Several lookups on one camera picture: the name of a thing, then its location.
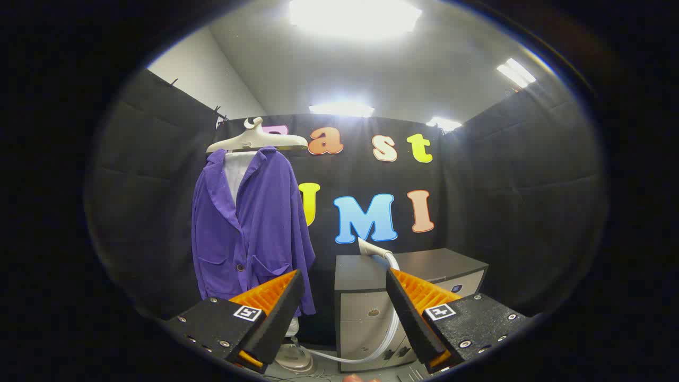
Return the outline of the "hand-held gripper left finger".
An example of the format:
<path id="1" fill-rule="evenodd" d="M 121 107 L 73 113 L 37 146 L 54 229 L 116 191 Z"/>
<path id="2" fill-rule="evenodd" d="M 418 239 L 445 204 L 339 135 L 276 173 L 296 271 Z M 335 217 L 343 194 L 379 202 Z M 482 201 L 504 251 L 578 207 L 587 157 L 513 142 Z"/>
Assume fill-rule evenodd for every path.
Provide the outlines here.
<path id="1" fill-rule="evenodd" d="M 293 270 L 230 299 L 207 298 L 165 320 L 164 329 L 214 362 L 263 375 L 281 349 L 303 293 L 303 277 Z"/>

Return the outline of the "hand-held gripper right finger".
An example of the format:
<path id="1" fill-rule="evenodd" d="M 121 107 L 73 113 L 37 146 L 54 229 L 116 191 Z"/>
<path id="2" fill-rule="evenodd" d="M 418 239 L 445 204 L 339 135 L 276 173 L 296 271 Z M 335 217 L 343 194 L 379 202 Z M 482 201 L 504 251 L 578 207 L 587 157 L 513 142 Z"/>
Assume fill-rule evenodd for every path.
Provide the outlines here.
<path id="1" fill-rule="evenodd" d="M 531 322 L 484 293 L 461 297 L 395 268 L 386 271 L 386 291 L 417 360 L 431 374 L 490 353 Z"/>

